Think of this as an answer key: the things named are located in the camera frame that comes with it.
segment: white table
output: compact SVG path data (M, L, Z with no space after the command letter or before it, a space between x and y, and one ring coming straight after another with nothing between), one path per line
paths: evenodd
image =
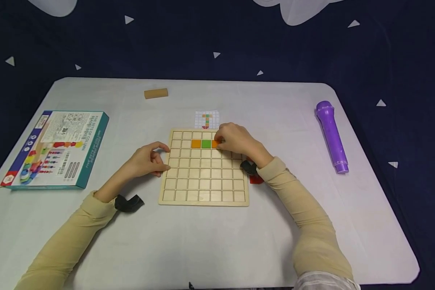
M169 97L145 100L147 89ZM331 165L314 109L328 100L350 173ZM3 167L0 181L44 109L102 110L110 122L87 189L10 192L0 188L0 289L12 289L50 236L134 152L193 127L196 110L248 128L281 157L329 214L360 284L410 283L416 258L337 99L319 83L79 79L54 83ZM251 184L249 207L158 205L159 178L131 184L145 205L101 231L67 286L74 289L180 289L293 286L298 230L265 184Z

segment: black object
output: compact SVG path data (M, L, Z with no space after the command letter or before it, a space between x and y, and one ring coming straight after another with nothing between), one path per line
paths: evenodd
M126 200L122 195L118 195L116 201L114 201L114 207L116 210L122 211L123 213L133 213L144 204L145 202L143 202L138 195L133 196L133 198L129 200Z
M249 175L255 175L256 172L256 164L251 164L248 160L245 160L240 164L240 167L245 170Z

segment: beige sleeve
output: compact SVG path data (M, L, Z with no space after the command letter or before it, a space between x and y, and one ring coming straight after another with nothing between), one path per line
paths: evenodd
M90 193L77 211L37 254L15 290L61 289L95 233L116 213L114 199L103 203Z
M324 271L353 280L351 265L339 248L336 232L321 205L278 157L258 174L277 193L300 228L293 252L296 274Z

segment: purple toy microphone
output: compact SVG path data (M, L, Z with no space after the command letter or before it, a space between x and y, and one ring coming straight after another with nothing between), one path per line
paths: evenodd
M343 150L342 140L335 123L334 107L329 101L321 101L316 106L316 115L321 121L330 157L337 173L346 174L349 171L348 161L346 160L345 150Z

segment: child's hand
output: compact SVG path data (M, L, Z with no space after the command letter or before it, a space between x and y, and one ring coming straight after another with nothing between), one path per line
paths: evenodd
M163 163L160 154L155 151L158 148L166 152L170 151L166 144L159 141L142 146L135 151L120 170L132 178L149 173L160 177L161 172L169 170L171 167Z
M218 144L217 149L242 153L251 158L259 168L263 168L273 160L273 156L264 148L263 144L255 140L244 126L234 123L221 124L214 136L214 140L226 142Z
M244 126L234 123L224 123L219 126L214 140L220 141L221 139L226 142L218 144L217 149L243 153L247 156L254 147L260 146L260 143L249 134Z

